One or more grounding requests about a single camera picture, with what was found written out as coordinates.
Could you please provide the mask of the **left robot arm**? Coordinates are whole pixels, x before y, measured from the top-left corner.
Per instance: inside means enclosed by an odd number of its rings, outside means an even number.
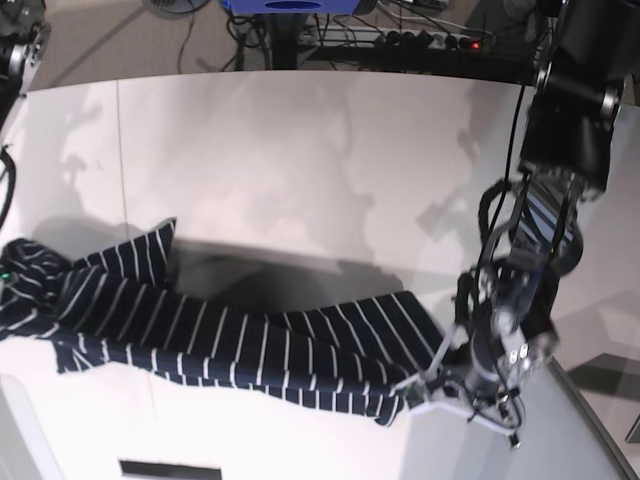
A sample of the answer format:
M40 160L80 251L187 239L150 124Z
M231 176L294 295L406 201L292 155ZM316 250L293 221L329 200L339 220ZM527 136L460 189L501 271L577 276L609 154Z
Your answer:
M518 157L520 179L483 194L481 249L458 282L455 318L468 333L462 390L475 414L521 416L520 383L553 355L551 310L579 263L581 202L602 195L624 80L639 64L635 1L567 1L539 69Z

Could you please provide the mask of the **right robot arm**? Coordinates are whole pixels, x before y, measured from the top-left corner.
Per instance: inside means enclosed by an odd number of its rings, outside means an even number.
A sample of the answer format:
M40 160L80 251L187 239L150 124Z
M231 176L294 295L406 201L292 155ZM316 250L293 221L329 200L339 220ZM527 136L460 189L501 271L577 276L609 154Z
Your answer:
M1 226L4 226L17 180L6 140L20 102L26 98L51 35L43 0L1 2Z

